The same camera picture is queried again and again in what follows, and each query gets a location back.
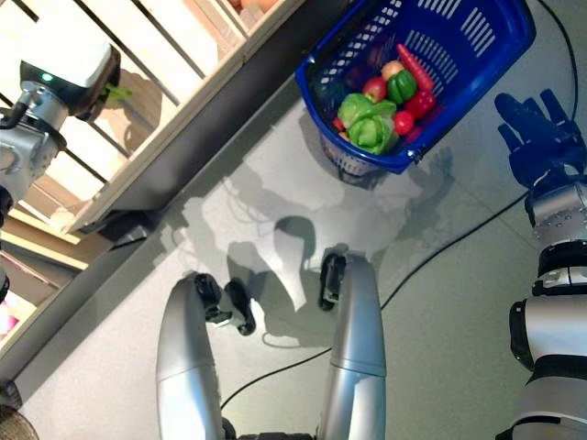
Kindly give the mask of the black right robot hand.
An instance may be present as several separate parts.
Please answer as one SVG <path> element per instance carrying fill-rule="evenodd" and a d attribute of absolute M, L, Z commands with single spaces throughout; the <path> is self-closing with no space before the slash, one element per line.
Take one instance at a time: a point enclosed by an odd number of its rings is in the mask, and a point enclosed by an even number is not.
<path fill-rule="evenodd" d="M 544 108 L 533 98 L 517 101 L 508 93 L 494 99 L 503 123 L 498 131 L 509 149 L 516 181 L 544 192 L 580 178 L 586 171 L 586 145 L 574 120 L 550 89 L 540 93 Z"/>

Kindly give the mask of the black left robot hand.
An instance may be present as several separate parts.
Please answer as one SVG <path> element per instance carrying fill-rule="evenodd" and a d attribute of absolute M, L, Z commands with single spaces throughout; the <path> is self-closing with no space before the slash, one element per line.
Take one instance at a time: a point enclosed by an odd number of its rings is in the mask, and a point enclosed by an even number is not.
<path fill-rule="evenodd" d="M 19 63 L 22 91 L 41 88 L 84 122 L 100 116 L 121 76 L 119 51 L 98 30 L 40 20 Z"/>

